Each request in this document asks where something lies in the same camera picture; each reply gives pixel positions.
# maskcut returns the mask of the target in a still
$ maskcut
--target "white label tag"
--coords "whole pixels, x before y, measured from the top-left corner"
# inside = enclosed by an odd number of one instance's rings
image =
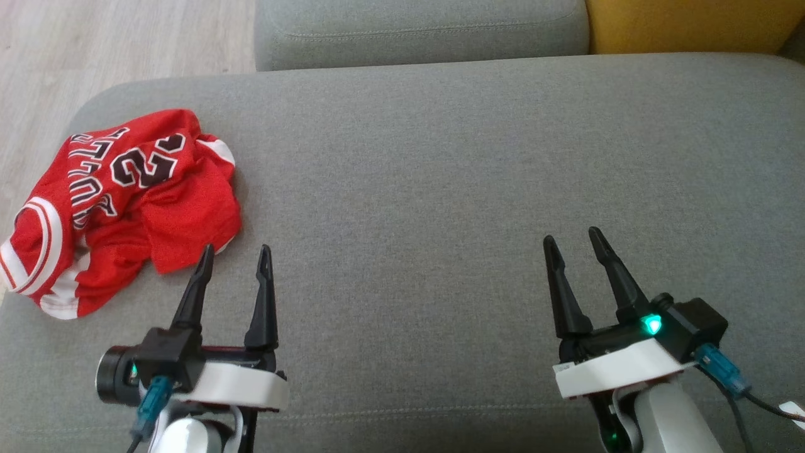
[[[566,370],[568,368],[573,368],[575,366],[576,366],[576,364],[574,364],[573,362],[565,362],[564,364],[556,364],[556,365],[554,365],[554,374],[556,374],[558,372],[563,372],[564,370]]]
[[[780,410],[784,412],[788,412],[789,414],[795,415],[802,415],[805,417],[805,410],[802,410],[801,407],[797,405],[797,403],[793,401],[788,401],[787,403],[782,403],[780,405]],[[792,420],[796,426],[799,426],[800,429],[805,430],[805,423],[797,422],[796,420]]]

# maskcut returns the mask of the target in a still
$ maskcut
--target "green led light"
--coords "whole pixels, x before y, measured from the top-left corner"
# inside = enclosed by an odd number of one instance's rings
[[[643,322],[643,328],[646,329],[649,335],[656,334],[659,332],[660,328],[663,327],[663,319],[660,318],[658,314],[650,314],[642,317],[640,320]]]
[[[131,363],[131,370],[129,370],[129,375],[126,378],[126,383],[128,385],[137,385],[139,384],[140,380],[137,374],[137,365],[134,362]]]
[[[609,443],[610,450],[615,450],[618,446],[619,442],[617,441],[617,433],[612,433],[609,438],[605,438],[605,441]]]

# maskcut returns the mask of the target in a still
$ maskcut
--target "gray sofa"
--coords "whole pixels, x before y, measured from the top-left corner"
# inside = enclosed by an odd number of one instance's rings
[[[547,28],[380,33],[385,44],[361,54],[365,41],[292,38],[348,33],[344,18],[385,14],[378,2],[293,12],[308,3],[258,3],[261,69],[522,58],[121,85],[65,132],[186,107],[232,148],[244,226],[216,258],[204,339],[242,341],[258,248],[270,244],[291,406],[261,416],[256,451],[599,451],[589,405],[555,386],[540,245],[557,238],[585,311],[614,323],[591,225],[650,297],[702,297],[730,321],[722,348],[758,395],[805,402],[805,67],[741,54],[570,56],[586,51],[586,19],[567,9],[582,2],[561,0],[543,2],[545,17],[520,2],[450,2],[428,23],[401,7],[372,29]],[[545,34],[552,44],[512,42]],[[189,272],[147,266],[70,322],[6,296],[0,451],[124,451],[134,411],[98,400],[98,358],[167,325]],[[724,450],[741,451],[712,384],[693,372],[683,383]],[[743,410],[759,451],[802,447],[792,423]]]

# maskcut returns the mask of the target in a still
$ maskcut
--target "printed number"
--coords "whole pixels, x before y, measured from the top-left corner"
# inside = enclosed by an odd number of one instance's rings
[[[174,134],[156,141],[155,147],[168,154],[179,152],[184,147],[184,135]],[[140,148],[131,148],[112,161],[112,180],[122,187],[138,183],[141,189],[166,181],[173,176],[178,160],[153,151],[146,161]]]

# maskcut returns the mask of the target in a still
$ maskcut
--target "wooden floor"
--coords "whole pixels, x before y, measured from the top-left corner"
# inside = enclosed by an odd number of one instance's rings
[[[253,73],[253,22],[254,0],[0,0],[0,242],[84,102],[127,81]]]

